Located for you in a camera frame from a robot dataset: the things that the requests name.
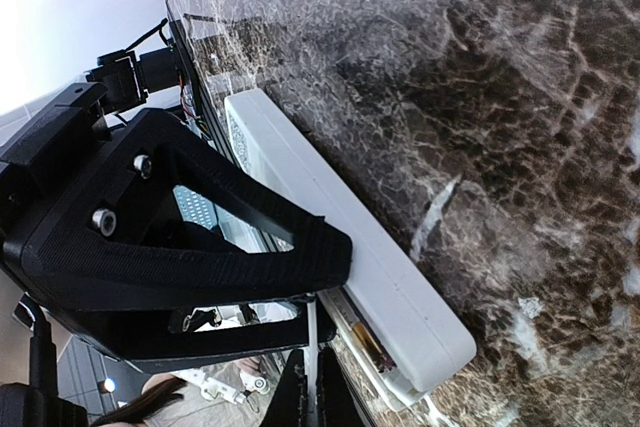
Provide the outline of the blue battery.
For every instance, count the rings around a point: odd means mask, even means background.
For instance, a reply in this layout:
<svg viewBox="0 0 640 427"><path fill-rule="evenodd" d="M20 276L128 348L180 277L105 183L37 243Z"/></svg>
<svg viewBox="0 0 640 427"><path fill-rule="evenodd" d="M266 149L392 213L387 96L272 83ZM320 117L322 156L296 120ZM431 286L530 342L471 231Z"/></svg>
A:
<svg viewBox="0 0 640 427"><path fill-rule="evenodd" d="M381 353L378 356L377 369L379 373L391 372L396 368L396 363L387 353Z"/></svg>

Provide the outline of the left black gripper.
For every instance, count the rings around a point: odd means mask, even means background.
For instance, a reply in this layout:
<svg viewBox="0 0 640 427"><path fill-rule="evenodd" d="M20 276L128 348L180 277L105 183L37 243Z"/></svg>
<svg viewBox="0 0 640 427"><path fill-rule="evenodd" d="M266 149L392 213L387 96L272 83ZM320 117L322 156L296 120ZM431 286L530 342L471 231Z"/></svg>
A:
<svg viewBox="0 0 640 427"><path fill-rule="evenodd" d="M1 265L38 305L93 344L117 347L131 297L276 300L327 286L311 214L164 110L140 111L111 137L96 133L107 92L70 85L1 149ZM178 186L291 247L248 253L183 220Z"/></svg>

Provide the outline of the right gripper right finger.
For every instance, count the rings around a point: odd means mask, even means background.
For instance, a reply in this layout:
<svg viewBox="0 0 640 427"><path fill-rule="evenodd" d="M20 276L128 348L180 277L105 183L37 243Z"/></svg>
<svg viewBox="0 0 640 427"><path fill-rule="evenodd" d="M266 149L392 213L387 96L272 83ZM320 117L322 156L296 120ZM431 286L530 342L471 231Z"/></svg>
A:
<svg viewBox="0 0 640 427"><path fill-rule="evenodd" d="M323 347L318 358L318 425L364 427L334 350Z"/></svg>

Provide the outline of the white battery cover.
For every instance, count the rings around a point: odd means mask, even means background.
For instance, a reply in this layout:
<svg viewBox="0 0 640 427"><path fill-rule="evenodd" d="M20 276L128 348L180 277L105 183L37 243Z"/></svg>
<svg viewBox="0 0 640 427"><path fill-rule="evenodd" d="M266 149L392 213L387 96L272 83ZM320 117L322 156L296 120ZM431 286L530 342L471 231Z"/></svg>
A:
<svg viewBox="0 0 640 427"><path fill-rule="evenodd" d="M318 322L317 322L317 302L315 294L307 295L307 321L308 321L308 346L306 352L306 375L308 382L309 403L315 404L317 401L317 378L318 378Z"/></svg>

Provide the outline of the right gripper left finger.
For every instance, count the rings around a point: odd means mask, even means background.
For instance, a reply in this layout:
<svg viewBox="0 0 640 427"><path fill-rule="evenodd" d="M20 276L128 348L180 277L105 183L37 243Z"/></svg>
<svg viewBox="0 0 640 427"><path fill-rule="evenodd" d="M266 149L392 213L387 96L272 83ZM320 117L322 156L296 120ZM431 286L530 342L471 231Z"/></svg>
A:
<svg viewBox="0 0 640 427"><path fill-rule="evenodd" d="M304 351L293 350L277 384L260 427L306 425L306 372Z"/></svg>

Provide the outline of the white remote control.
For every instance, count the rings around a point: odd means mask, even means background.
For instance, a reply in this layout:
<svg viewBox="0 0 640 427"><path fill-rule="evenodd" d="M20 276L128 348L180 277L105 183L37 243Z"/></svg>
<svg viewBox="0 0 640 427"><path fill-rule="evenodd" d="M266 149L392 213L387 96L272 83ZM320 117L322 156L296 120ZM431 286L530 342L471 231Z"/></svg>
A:
<svg viewBox="0 0 640 427"><path fill-rule="evenodd" d="M412 406L468 364L477 351L470 332L267 94L253 89L230 95L224 113L243 170L318 222L315 258L328 280L319 300L387 406ZM376 337L394 370L378 372L352 333L356 322Z"/></svg>

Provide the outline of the orange battery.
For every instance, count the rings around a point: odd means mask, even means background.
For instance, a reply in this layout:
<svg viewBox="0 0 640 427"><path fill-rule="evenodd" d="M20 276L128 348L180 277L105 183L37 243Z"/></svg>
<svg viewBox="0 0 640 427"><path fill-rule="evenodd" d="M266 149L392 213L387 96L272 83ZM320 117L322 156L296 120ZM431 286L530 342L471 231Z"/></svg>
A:
<svg viewBox="0 0 640 427"><path fill-rule="evenodd" d="M372 364L378 370L384 370L387 366L386 353L368 327L362 322L356 322L352 327L352 333L360 342Z"/></svg>

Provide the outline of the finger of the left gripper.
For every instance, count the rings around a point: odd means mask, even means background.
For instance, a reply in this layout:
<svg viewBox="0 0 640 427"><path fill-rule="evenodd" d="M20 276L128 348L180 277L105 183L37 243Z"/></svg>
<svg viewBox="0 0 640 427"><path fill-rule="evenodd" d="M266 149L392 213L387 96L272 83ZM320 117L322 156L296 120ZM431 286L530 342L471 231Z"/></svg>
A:
<svg viewBox="0 0 640 427"><path fill-rule="evenodd" d="M88 296L64 309L64 326L100 352L124 361L231 361L304 347L309 343L310 297L280 299L294 317L196 332L185 328L196 307L247 306L248 300L212 297Z"/></svg>

